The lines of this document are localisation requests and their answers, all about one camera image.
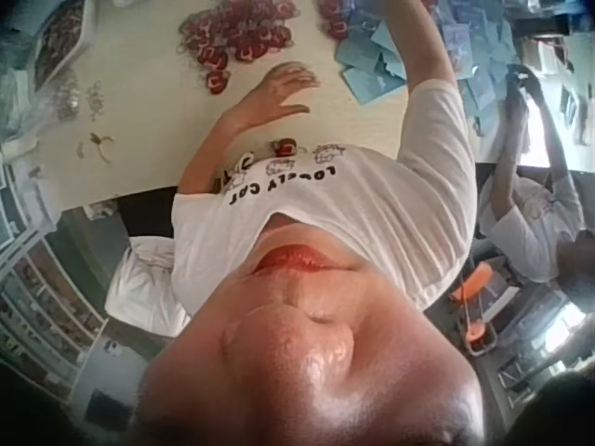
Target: nose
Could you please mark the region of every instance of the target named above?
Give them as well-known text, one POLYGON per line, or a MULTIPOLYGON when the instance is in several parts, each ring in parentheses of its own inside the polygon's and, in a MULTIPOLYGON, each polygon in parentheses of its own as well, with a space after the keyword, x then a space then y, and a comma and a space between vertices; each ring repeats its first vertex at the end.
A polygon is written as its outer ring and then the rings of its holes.
POLYGON ((232 376, 253 398, 283 405, 340 385, 350 370, 353 333, 343 322, 274 304, 228 327, 223 351, 232 376))

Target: small metal part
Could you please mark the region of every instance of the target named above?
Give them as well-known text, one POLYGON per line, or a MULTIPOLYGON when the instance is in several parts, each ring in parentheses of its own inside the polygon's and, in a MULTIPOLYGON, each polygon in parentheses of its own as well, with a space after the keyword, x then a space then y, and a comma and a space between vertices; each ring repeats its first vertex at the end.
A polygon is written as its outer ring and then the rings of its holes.
POLYGON ((101 158, 105 163, 107 164, 111 164, 112 160, 107 156, 107 154, 105 153, 105 151, 103 150, 103 143, 104 142, 115 142, 115 139, 112 137, 98 137, 95 133, 91 133, 90 134, 90 140, 93 144, 96 145, 98 153, 99 153, 99 158, 101 158))

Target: worker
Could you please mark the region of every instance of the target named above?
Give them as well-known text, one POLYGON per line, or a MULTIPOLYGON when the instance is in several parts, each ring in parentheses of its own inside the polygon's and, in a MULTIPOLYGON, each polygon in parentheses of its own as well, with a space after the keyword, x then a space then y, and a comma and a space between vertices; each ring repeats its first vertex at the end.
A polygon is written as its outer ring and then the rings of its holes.
POLYGON ((581 310, 593 312, 595 233, 585 228, 581 202, 539 80, 524 66, 514 66, 512 72, 506 137, 496 171, 480 195, 480 231, 523 280, 557 281, 581 310), (519 87, 525 88, 541 114, 552 191, 516 173, 529 119, 519 87))
POLYGON ((310 111, 284 105, 322 87, 299 62, 224 112, 190 161, 173 205, 172 286, 193 319, 144 376, 133 444, 481 440, 477 377, 423 314, 470 249, 467 120, 422 2, 386 2, 386 15, 410 92, 397 162, 322 145, 212 193, 241 134, 310 111))

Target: hand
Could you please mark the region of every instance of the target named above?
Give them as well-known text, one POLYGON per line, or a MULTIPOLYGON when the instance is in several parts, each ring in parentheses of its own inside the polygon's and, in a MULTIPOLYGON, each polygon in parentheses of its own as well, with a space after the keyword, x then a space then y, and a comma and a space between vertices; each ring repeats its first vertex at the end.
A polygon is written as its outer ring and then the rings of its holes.
POLYGON ((283 103, 298 91, 319 85, 303 63, 283 63, 270 70, 254 90, 225 113, 224 119, 241 133, 292 114, 309 113, 305 105, 283 103))
POLYGON ((543 96, 543 90, 541 89, 541 83, 537 76, 525 67, 524 65, 512 65, 510 70, 516 74, 519 79, 519 86, 525 88, 527 93, 531 95, 535 104, 541 106, 545 104, 546 100, 543 96))

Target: fingers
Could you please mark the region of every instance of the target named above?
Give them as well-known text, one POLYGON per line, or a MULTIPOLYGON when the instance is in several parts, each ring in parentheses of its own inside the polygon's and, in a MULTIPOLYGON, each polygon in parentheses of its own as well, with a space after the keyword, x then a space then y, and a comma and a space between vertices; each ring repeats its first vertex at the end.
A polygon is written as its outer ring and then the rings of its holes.
POLYGON ((318 88, 319 86, 320 83, 315 79, 297 79, 284 85, 284 93, 287 97, 290 97, 291 95, 295 95, 298 91, 305 90, 306 88, 318 88))
POLYGON ((318 82, 316 79, 316 74, 314 74, 312 71, 310 71, 308 69, 294 70, 294 71, 288 72, 288 73, 284 74, 282 77, 280 77, 279 80, 283 84, 290 84, 294 81, 318 82))
POLYGON ((280 118, 285 118, 293 114, 310 113, 310 108, 305 105, 285 105, 281 108, 280 118))
POLYGON ((307 70, 307 69, 308 69, 308 65, 306 65, 305 63, 291 61, 291 62, 286 62, 286 63, 282 63, 280 65, 277 65, 276 67, 274 67, 272 70, 269 71, 269 73, 267 74, 266 77, 271 78, 271 79, 278 79, 278 78, 282 77, 284 74, 287 74, 288 72, 307 70))

